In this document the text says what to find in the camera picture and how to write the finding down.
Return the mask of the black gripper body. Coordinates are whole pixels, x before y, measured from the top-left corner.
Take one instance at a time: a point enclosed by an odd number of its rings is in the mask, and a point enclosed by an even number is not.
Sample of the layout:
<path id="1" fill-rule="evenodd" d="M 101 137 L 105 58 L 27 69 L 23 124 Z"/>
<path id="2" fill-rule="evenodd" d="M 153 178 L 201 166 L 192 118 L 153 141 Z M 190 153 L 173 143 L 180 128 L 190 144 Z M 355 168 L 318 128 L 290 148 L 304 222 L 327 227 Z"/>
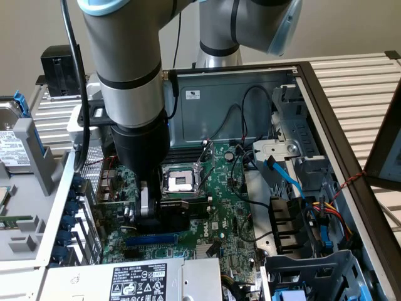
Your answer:
<path id="1" fill-rule="evenodd" d="M 118 158 L 134 172 L 137 187 L 146 182 L 149 198 L 161 199 L 160 165 L 170 150 L 168 120 L 158 116 L 151 123 L 137 128 L 111 126 Z"/>

